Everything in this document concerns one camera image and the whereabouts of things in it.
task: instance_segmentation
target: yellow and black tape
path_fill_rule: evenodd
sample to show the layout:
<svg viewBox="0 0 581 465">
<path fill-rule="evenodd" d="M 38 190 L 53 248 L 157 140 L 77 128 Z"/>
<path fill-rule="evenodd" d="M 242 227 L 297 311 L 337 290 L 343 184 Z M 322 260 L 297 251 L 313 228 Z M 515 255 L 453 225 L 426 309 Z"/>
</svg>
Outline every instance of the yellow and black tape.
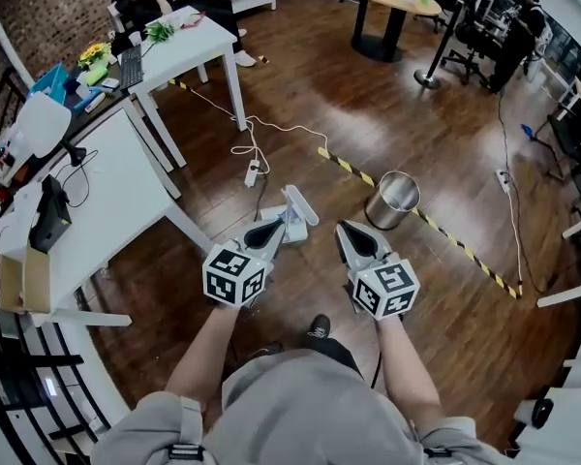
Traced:
<svg viewBox="0 0 581 465">
<path fill-rule="evenodd" d="M 190 88 L 187 84 L 185 84 L 182 81 L 178 81 L 176 79 L 170 79 L 168 82 L 170 84 L 174 84 L 175 86 L 178 86 L 178 87 L 180 87 L 182 89 L 187 89 L 187 90 L 190 90 L 190 91 L 192 90 L 192 88 Z"/>
<path fill-rule="evenodd" d="M 319 148 L 319 155 L 326 158 L 327 160 L 330 160 L 334 164 L 338 164 L 342 169 L 350 172 L 353 175 L 356 175 L 357 177 L 362 179 L 366 184 L 369 184 L 373 188 L 377 187 L 377 183 L 375 182 L 375 180 L 372 177 L 370 177 L 368 174 L 362 172 L 361 170 L 357 170 L 351 164 L 349 164 L 348 162 L 345 162 L 344 160 L 339 159 L 335 155 L 332 155 L 324 148 Z"/>
<path fill-rule="evenodd" d="M 343 168 L 345 171 L 348 171 L 351 174 L 356 175 L 357 177 L 359 177 L 360 179 L 362 179 L 366 184 L 372 186 L 373 188 L 376 188 L 377 187 L 377 184 L 375 182 L 375 179 L 373 179 L 371 176 L 369 176 L 368 174 L 362 172 L 361 170 L 356 169 L 355 167 L 353 167 L 348 162 L 345 162 L 344 160 L 339 159 L 335 155 L 329 153 L 324 148 L 319 148 L 319 155 L 321 155 L 322 157 L 326 158 L 327 160 L 330 160 L 331 162 L 337 164 L 338 166 L 340 166 L 341 168 Z M 493 272 L 493 270 L 491 270 L 485 263 L 483 263 L 475 255 L 475 253 L 472 251 L 472 249 L 469 248 L 465 243 L 463 243 L 459 239 L 456 239 L 456 237 L 454 237 L 452 234 L 450 234 L 444 228 L 440 227 L 433 219 L 431 219 L 430 217 L 428 217 L 428 215 L 426 215 L 421 210 L 415 208 L 413 210 L 413 213 L 415 215 L 417 215 L 417 217 L 419 217 L 426 224 L 428 224 L 431 228 L 433 228 L 435 231 L 438 231 L 439 233 L 441 233 L 445 237 L 447 237 L 447 239 L 452 244 L 454 244 L 454 245 L 462 248 L 463 251 L 465 252 L 465 255 L 467 255 L 467 257 L 472 262 L 474 262 L 478 267 L 480 267 L 482 269 L 482 272 L 484 272 L 487 276 L 489 276 L 500 288 L 502 288 L 503 290 L 505 290 L 510 296 L 512 296 L 515 299 L 520 299 L 521 298 L 521 296 L 523 295 L 523 283 L 521 283 L 519 281 L 519 284 L 518 284 L 518 292 L 517 292 L 516 290 L 514 290 L 514 288 L 510 287 L 504 281 L 504 279 L 502 279 L 499 275 L 497 275 L 495 272 Z"/>
</svg>

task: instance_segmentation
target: black pants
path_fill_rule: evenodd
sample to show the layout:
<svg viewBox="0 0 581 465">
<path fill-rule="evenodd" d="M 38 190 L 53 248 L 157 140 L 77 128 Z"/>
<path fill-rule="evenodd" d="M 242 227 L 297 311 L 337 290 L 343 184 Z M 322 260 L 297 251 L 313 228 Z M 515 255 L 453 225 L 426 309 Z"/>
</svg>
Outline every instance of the black pants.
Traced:
<svg viewBox="0 0 581 465">
<path fill-rule="evenodd" d="M 506 39 L 502 56 L 495 63 L 495 73 L 490 78 L 490 87 L 493 91 L 502 91 L 510 81 L 523 59 L 532 53 L 532 49 L 521 47 L 513 40 Z"/>
<path fill-rule="evenodd" d="M 174 11 L 186 6 L 193 7 L 198 12 L 204 12 L 213 22 L 219 24 L 224 29 L 236 36 L 236 42 L 232 46 L 234 53 L 241 51 L 241 37 L 239 37 L 239 27 L 236 25 L 236 17 L 232 12 L 230 0 L 173 0 L 170 6 Z"/>
<path fill-rule="evenodd" d="M 305 335 L 301 343 L 301 348 L 307 348 L 308 350 L 314 350 L 319 352 L 326 357 L 336 360 L 343 365 L 353 369 L 357 374 L 361 376 L 361 372 L 357 368 L 355 359 L 352 357 L 352 353 L 347 350 L 342 343 L 327 337 L 325 339 L 320 339 L 318 337 Z"/>
</svg>

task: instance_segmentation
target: power strip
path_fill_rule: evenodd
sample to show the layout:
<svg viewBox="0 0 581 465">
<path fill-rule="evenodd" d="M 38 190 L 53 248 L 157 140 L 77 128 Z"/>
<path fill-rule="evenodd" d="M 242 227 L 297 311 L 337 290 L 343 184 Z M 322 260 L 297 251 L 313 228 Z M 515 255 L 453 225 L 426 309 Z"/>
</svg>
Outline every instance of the power strip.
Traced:
<svg viewBox="0 0 581 465">
<path fill-rule="evenodd" d="M 497 176 L 497 180 L 500 182 L 500 186 L 502 187 L 502 191 L 506 194 L 510 192 L 510 176 L 509 174 L 503 169 L 495 170 L 495 175 Z"/>
</svg>

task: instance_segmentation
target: white lamp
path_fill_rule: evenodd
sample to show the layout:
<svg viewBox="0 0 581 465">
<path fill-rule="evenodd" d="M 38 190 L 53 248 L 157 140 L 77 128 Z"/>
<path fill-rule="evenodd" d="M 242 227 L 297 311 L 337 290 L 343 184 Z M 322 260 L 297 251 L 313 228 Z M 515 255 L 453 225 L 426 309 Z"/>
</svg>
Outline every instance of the white lamp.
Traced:
<svg viewBox="0 0 581 465">
<path fill-rule="evenodd" d="M 75 148 L 63 139 L 70 123 L 71 111 L 40 91 L 26 101 L 17 116 L 24 141 L 35 156 L 45 157 L 61 145 L 69 153 L 71 165 L 77 167 L 86 158 L 86 148 Z"/>
</svg>

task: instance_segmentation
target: white pillar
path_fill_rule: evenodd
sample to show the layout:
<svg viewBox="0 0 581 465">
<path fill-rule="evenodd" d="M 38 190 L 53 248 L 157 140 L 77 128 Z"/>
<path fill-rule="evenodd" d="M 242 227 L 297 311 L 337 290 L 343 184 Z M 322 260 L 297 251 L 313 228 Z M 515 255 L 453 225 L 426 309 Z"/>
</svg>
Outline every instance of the white pillar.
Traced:
<svg viewBox="0 0 581 465">
<path fill-rule="evenodd" d="M 30 76 L 30 73 L 23 65 L 23 62 L 19 58 L 19 55 L 17 55 L 17 52 L 13 48 L 13 45 L 11 45 L 11 41 L 9 40 L 9 37 L 7 36 L 7 33 L 5 32 L 4 28 L 2 27 L 1 22 L 0 22 L 0 45 L 2 46 L 4 52 L 7 54 L 7 57 L 13 64 L 13 67 L 15 67 L 15 70 L 19 74 L 21 80 L 26 84 L 26 86 L 28 86 L 28 88 L 31 88 L 35 83 L 35 80 L 32 79 L 32 76 Z"/>
</svg>

